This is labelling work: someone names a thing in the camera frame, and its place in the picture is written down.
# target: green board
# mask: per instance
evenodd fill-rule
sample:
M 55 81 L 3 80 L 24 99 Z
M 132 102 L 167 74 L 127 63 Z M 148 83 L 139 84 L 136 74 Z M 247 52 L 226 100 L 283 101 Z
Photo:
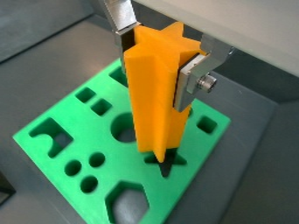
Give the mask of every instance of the green board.
M 193 104 L 182 146 L 167 178 L 151 152 L 123 142 L 134 128 L 127 77 L 119 60 L 14 136 L 87 223 L 114 223 L 111 206 L 126 189 L 144 193 L 140 223 L 163 223 L 230 125 L 201 101 Z

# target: star-shaped hole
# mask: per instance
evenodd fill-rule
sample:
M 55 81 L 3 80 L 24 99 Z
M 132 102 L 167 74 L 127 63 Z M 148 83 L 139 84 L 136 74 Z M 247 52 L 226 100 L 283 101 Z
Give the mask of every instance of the star-shaped hole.
M 160 172 L 164 178 L 171 174 L 174 165 L 187 165 L 187 160 L 179 155 L 178 149 L 170 149 L 164 154 L 164 161 L 159 163 L 155 154 L 144 158 L 144 162 L 150 165 L 159 165 Z

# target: hexagonal hole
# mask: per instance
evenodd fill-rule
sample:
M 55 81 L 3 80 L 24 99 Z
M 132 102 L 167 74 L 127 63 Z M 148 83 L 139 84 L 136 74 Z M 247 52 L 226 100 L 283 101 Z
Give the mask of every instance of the hexagonal hole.
M 107 196 L 106 204 L 111 223 L 139 223 L 150 207 L 143 186 L 122 181 Z

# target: rectangular hole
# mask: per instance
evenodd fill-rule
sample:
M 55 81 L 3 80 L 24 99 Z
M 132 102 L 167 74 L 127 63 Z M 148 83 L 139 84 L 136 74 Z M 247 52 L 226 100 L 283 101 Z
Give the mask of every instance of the rectangular hole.
M 78 99 L 87 103 L 90 101 L 90 99 L 96 95 L 96 93 L 88 88 L 86 87 L 78 94 L 76 97 Z
M 99 115 L 103 116 L 108 110 L 112 108 L 112 105 L 104 99 L 100 99 L 91 107 L 92 111 Z
M 127 87 L 127 76 L 123 74 L 122 67 L 110 74 L 110 77 Z
M 207 116 L 205 116 L 201 118 L 197 126 L 207 134 L 211 134 L 213 131 L 217 129 L 218 124 Z

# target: orange block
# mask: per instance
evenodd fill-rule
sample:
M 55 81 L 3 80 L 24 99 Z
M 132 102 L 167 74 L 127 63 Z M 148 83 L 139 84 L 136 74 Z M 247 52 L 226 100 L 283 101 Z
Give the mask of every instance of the orange block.
M 183 37 L 179 22 L 162 31 L 139 25 L 124 53 L 138 149 L 154 151 L 160 163 L 166 149 L 181 146 L 191 106 L 178 112 L 174 93 L 178 69 L 195 53 L 206 54 L 201 42 Z

